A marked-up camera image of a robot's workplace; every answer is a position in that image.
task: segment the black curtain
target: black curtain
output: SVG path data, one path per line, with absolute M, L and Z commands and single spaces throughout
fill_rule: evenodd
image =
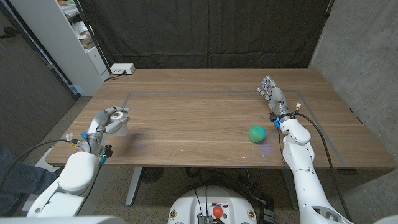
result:
M 109 64 L 307 68 L 329 0 L 84 0 Z

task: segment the red button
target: red button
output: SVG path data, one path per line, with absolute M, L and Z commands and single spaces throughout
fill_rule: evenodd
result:
M 223 216 L 223 209 L 220 206 L 215 206 L 213 208 L 213 215 L 216 218 L 221 218 Z

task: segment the concrete wall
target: concrete wall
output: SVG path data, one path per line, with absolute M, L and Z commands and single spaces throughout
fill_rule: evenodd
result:
M 335 1 L 309 68 L 398 161 L 398 1 Z M 341 177 L 356 223 L 398 215 L 398 170 L 370 176 Z

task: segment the white wire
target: white wire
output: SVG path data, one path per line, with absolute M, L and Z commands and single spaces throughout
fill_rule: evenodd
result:
M 256 199 L 257 201 L 266 204 L 267 202 L 266 202 L 265 200 L 261 200 L 261 199 L 255 197 L 255 196 L 251 193 L 251 191 L 250 191 L 250 175 L 249 175 L 249 171 L 248 171 L 247 169 L 246 169 L 246 173 L 248 174 L 248 190 L 249 190 L 250 196 L 251 196 L 252 198 Z

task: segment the blue connector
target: blue connector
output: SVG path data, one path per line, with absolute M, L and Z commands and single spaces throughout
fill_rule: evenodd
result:
M 106 156 L 101 157 L 101 160 L 99 161 L 99 164 L 102 166 L 105 164 L 106 161 Z
M 86 139 L 88 138 L 87 133 L 85 133 L 85 132 L 80 133 L 80 136 L 81 136 L 84 140 L 86 140 Z
M 282 124 L 282 122 L 284 122 L 284 121 L 282 121 L 282 120 L 280 120 L 279 118 L 276 120 L 276 121 L 274 121 L 274 125 L 275 125 L 275 127 L 279 127 L 279 125 L 280 124 Z

